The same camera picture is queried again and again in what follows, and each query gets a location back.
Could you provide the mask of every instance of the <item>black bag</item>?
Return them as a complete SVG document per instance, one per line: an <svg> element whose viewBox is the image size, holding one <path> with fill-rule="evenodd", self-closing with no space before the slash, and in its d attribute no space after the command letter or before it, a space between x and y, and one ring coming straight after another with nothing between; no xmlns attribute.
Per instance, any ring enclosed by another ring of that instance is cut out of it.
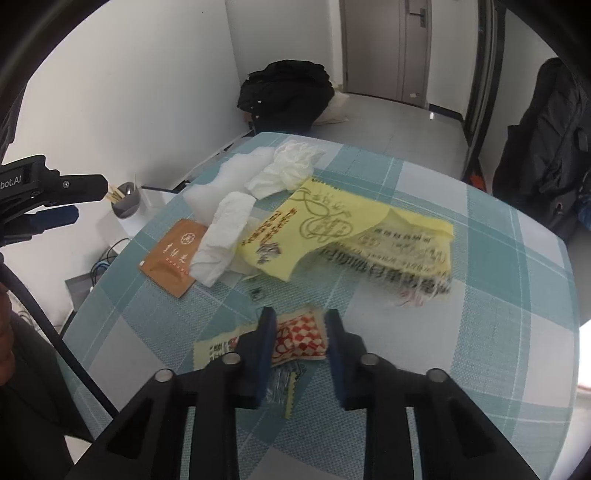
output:
<svg viewBox="0 0 591 480"><path fill-rule="evenodd" d="M577 200L588 193L591 102L564 63L547 60L534 96L508 138L493 195L567 241L577 222Z"/></svg>
<svg viewBox="0 0 591 480"><path fill-rule="evenodd" d="M334 96L322 65L281 60L249 74L238 108L252 114L256 132L304 133Z"/></svg>

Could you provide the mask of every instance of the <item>crumpled tissue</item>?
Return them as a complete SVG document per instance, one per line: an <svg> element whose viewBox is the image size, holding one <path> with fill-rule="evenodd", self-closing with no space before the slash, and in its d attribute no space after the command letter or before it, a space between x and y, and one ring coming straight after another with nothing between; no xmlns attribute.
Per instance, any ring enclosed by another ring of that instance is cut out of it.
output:
<svg viewBox="0 0 591 480"><path fill-rule="evenodd" d="M255 202L254 197L241 192L230 192L220 202L191 259L189 275L206 287L213 286L232 262Z"/></svg>
<svg viewBox="0 0 591 480"><path fill-rule="evenodd" d="M286 189L293 192L312 176L314 165L324 154L316 145L289 140L275 149L273 163L245 187L259 200Z"/></svg>
<svg viewBox="0 0 591 480"><path fill-rule="evenodd" d="M186 189L183 197L193 209L195 221L209 226L220 202L230 192L248 193L244 182L271 164L274 153L273 147L257 147L249 154L237 153L220 166L217 176L210 183Z"/></svg>

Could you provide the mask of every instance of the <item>screw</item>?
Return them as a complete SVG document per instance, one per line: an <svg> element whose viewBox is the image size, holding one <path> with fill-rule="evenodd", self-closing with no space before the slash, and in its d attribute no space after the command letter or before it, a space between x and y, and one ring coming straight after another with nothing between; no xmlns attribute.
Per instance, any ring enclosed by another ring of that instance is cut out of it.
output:
<svg viewBox="0 0 591 480"><path fill-rule="evenodd" d="M226 365L236 365L239 364L241 360L242 358L240 358L240 355L234 352L226 353L226 355L222 357L222 362Z"/></svg>
<svg viewBox="0 0 591 480"><path fill-rule="evenodd" d="M158 370L156 372L156 374L154 375L156 382L162 382L162 383L167 382L172 377L173 377L173 372L172 372L172 370L169 370L168 368L163 368L162 370Z"/></svg>
<svg viewBox="0 0 591 480"><path fill-rule="evenodd" d="M427 372L427 378L435 383L443 383L447 380L447 373L440 368L432 368Z"/></svg>
<svg viewBox="0 0 591 480"><path fill-rule="evenodd" d="M373 365L377 365L379 362L379 357L374 353L365 353L361 355L361 365L365 365L366 367L371 367Z"/></svg>

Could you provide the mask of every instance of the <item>small packet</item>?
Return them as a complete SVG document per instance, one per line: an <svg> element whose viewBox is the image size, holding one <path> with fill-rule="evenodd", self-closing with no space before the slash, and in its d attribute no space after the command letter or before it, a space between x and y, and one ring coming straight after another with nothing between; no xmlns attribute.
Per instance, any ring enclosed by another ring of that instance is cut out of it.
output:
<svg viewBox="0 0 591 480"><path fill-rule="evenodd" d="M299 362L298 360L286 362L271 369L265 396L267 403L286 405L290 397L289 387L292 375L295 383L306 371L305 362Z"/></svg>
<svg viewBox="0 0 591 480"><path fill-rule="evenodd" d="M305 307L277 317L273 366L290 360L324 360L327 348L322 309Z"/></svg>
<svg viewBox="0 0 591 480"><path fill-rule="evenodd" d="M185 293L195 279L189 264L199 248L207 227L192 220L179 220L146 255L139 269L176 298Z"/></svg>

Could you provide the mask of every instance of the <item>orange tag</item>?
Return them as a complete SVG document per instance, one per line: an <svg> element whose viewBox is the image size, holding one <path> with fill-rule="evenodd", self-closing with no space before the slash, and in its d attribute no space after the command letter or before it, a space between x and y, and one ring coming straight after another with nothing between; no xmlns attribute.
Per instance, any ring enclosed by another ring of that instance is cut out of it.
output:
<svg viewBox="0 0 591 480"><path fill-rule="evenodd" d="M207 227L192 220L179 220L146 255L139 269L174 297L180 298L195 279L189 264Z"/></svg>

